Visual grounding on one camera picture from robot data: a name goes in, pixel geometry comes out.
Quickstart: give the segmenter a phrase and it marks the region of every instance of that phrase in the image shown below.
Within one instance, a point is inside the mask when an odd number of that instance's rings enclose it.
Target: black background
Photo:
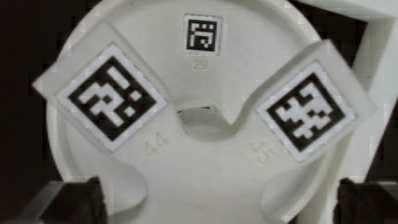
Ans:
[[[44,100],[30,84],[97,0],[1,0],[0,5],[0,222],[14,218],[41,187],[60,180],[46,138]],[[351,62],[364,23],[302,8],[323,38]],[[367,180],[398,180],[396,112]]]

